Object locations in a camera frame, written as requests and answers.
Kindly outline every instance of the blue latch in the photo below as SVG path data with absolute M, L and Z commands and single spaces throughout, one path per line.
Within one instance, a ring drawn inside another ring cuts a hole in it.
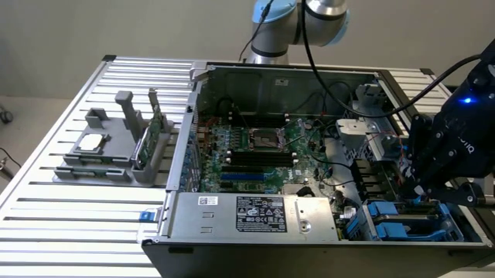
M 151 211 L 141 211 L 139 215 L 139 222 L 153 223 L 155 213 L 152 213 Z

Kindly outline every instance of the green circuit board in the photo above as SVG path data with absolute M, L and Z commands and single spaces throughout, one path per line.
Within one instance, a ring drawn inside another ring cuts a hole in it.
M 303 183 L 317 186 L 319 180 L 315 179 L 313 171 L 319 168 L 319 173 L 324 174 L 321 163 L 315 161 L 309 155 L 308 138 L 312 135 L 311 141 L 319 144 L 320 133 L 313 133 L 313 129 L 304 128 L 305 118 L 295 120 L 283 129 L 248 129 L 247 127 L 232 127 L 228 123 L 219 120 L 211 126 L 208 132 L 204 132 L 203 145 L 203 172 L 201 172 L 201 192 L 259 192 L 259 193 L 280 193 L 284 185 L 301 185 Z M 268 132 L 279 134 L 283 142 L 277 148 L 261 142 L 253 141 L 253 132 L 264 134 Z M 225 158 L 227 151 L 244 152 L 291 152 L 296 153 L 295 159 L 299 162 L 293 167 L 263 167 L 263 181 L 228 181 L 232 187 L 225 189 L 220 186 L 221 182 L 221 167 L 228 166 Z M 327 160 L 325 155 L 317 152 L 317 148 L 312 152 L 313 156 L 320 160 Z

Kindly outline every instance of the metal workbench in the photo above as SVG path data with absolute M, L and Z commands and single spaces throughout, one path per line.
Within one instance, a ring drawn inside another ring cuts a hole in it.
M 156 183 L 167 182 L 191 63 L 135 57 L 100 63 L 0 196 L 0 277 L 159 277 L 136 239 L 137 231 L 141 235 L 156 229 L 157 224 L 140 224 L 137 218 L 140 211 L 161 205 L 164 189 L 59 185 L 52 169 L 80 136 L 89 108 L 123 118 L 113 98 L 117 91 L 131 90 L 133 106 L 149 119 L 147 93 L 156 87 L 161 111 L 175 122 Z M 419 69 L 387 70 L 410 98 L 435 78 Z M 438 86 L 416 103 L 418 111 L 436 113 L 448 94 Z

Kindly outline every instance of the gray 3d-printed holder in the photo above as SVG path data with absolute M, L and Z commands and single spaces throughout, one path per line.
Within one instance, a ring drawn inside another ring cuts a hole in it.
M 155 91 L 149 90 L 149 100 L 156 99 Z M 75 179 L 79 184 L 152 187 L 164 186 L 165 181 L 155 184 L 155 178 L 161 164 L 164 149 L 171 138 L 173 122 L 167 120 L 164 133 L 159 134 L 155 152 L 144 169 L 136 169 L 131 163 L 131 156 L 136 142 L 143 136 L 148 121 L 143 120 L 141 112 L 132 107 L 132 92 L 120 91 L 115 102 L 123 106 L 125 119 L 109 118 L 104 109 L 92 108 L 85 115 L 88 126 L 79 137 L 71 152 L 64 155 L 64 163 L 55 169 L 53 182 L 71 183 Z M 80 143 L 89 134 L 100 134 L 101 142 L 91 150 L 81 149 Z M 104 159 L 111 164 L 95 163 Z M 88 173 L 104 173 L 104 177 L 89 177 Z

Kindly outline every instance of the warning label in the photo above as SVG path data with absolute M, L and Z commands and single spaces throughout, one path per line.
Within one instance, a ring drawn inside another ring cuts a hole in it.
M 237 197 L 239 232 L 287 233 L 284 198 Z

